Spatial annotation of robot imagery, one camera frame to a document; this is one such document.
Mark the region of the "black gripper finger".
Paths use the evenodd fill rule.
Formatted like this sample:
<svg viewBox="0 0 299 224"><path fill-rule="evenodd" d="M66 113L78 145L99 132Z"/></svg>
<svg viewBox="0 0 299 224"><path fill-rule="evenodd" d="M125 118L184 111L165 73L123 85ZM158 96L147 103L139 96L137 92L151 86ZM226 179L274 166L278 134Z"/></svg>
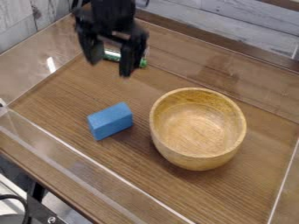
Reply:
<svg viewBox="0 0 299 224"><path fill-rule="evenodd" d="M79 43L89 63L95 66L105 58L105 44L98 35L78 29Z"/></svg>
<svg viewBox="0 0 299 224"><path fill-rule="evenodd" d="M147 39L130 39L121 48L119 75L125 78L139 68L146 55Z"/></svg>

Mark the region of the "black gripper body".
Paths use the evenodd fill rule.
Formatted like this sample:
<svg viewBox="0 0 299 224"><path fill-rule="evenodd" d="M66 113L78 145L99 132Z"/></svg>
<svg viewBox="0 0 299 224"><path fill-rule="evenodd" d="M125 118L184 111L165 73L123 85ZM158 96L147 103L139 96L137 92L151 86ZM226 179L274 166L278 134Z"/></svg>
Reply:
<svg viewBox="0 0 299 224"><path fill-rule="evenodd" d="M150 0L77 0L73 8L82 12L82 30L125 44L130 39L149 39L137 22L137 7Z"/></svg>

